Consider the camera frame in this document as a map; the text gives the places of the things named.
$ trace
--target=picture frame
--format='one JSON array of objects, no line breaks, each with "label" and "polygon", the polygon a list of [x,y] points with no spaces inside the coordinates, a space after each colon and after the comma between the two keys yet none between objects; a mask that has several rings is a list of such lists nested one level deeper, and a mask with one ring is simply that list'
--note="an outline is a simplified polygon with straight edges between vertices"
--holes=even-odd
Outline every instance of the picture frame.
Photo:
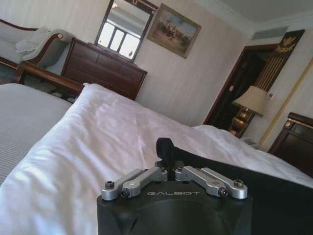
[{"label": "picture frame", "polygon": [[162,3],[147,39],[187,58],[200,29],[200,25]]}]

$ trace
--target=mirror frame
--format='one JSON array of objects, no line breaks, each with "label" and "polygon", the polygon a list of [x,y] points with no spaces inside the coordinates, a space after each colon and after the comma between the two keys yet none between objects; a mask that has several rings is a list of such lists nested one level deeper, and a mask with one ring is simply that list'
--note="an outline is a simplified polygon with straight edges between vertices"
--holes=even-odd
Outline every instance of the mirror frame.
[{"label": "mirror frame", "polygon": [[139,48],[140,48],[140,46],[141,46],[141,43],[142,43],[143,39],[144,39],[145,36],[146,36],[146,33],[147,33],[147,30],[148,30],[149,25],[150,25],[150,23],[151,23],[151,20],[152,20],[154,14],[157,12],[158,7],[155,6],[155,5],[153,5],[152,3],[150,3],[150,2],[147,1],[147,0],[124,0],[124,1],[126,1],[126,2],[128,2],[128,3],[132,4],[132,5],[134,5],[134,6],[136,6],[136,7],[138,7],[139,9],[143,10],[144,12],[146,12],[146,13],[148,13],[148,14],[150,15],[150,16],[149,16],[149,19],[148,19],[148,21],[147,21],[147,23],[146,23],[146,26],[145,26],[145,28],[144,28],[144,30],[143,30],[143,32],[142,32],[142,35],[141,35],[141,37],[140,37],[140,41],[139,41],[138,47],[137,47],[136,51],[134,52],[133,58],[132,58],[132,59],[129,59],[129,58],[127,58],[127,57],[125,57],[125,56],[119,54],[119,53],[116,52],[116,51],[113,51],[113,50],[111,50],[111,49],[109,49],[109,48],[107,48],[107,47],[104,47],[104,46],[98,44],[98,41],[99,41],[99,38],[100,38],[100,35],[101,35],[101,32],[102,32],[103,26],[104,26],[104,24],[105,24],[106,21],[107,21],[107,18],[108,18],[108,16],[109,16],[110,10],[111,10],[111,8],[112,8],[112,6],[113,6],[114,0],[110,0],[110,2],[109,2],[109,6],[108,6],[108,8],[107,8],[106,13],[104,14],[104,17],[103,17],[103,20],[102,20],[100,29],[99,29],[98,34],[97,34],[97,37],[96,37],[96,39],[95,39],[95,41],[94,41],[94,45],[97,46],[97,47],[99,47],[99,48],[102,48],[102,49],[104,49],[104,50],[106,50],[106,51],[109,51],[110,53],[113,53],[114,55],[117,55],[117,56],[119,56],[119,57],[121,57],[121,58],[123,58],[123,59],[125,59],[125,60],[127,60],[127,61],[133,62],[133,61],[135,60],[136,56],[137,56],[138,50],[139,50]]}]

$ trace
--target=lamp base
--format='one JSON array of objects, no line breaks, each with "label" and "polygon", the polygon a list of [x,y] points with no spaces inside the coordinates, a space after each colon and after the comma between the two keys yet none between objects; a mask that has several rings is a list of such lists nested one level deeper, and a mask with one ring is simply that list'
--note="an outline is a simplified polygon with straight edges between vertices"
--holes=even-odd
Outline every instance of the lamp base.
[{"label": "lamp base", "polygon": [[250,120],[253,117],[253,112],[248,108],[242,108],[233,118],[229,132],[240,138],[248,127]]}]

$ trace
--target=doorway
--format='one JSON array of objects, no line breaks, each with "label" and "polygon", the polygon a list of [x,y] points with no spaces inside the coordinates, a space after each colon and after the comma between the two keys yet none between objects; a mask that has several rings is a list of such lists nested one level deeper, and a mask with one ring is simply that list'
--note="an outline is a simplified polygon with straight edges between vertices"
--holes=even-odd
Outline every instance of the doorway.
[{"label": "doorway", "polygon": [[277,44],[245,47],[225,82],[204,124],[228,130],[239,107],[232,101],[239,98],[258,79]]}]

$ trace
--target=white pillow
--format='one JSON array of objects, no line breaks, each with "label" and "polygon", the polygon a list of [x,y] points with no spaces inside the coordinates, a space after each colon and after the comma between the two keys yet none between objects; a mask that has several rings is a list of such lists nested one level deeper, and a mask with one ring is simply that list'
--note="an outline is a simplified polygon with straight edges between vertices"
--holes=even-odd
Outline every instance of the white pillow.
[{"label": "white pillow", "polygon": [[38,45],[48,36],[49,31],[46,27],[37,29],[33,35],[15,44],[16,52],[28,55],[34,52]]}]

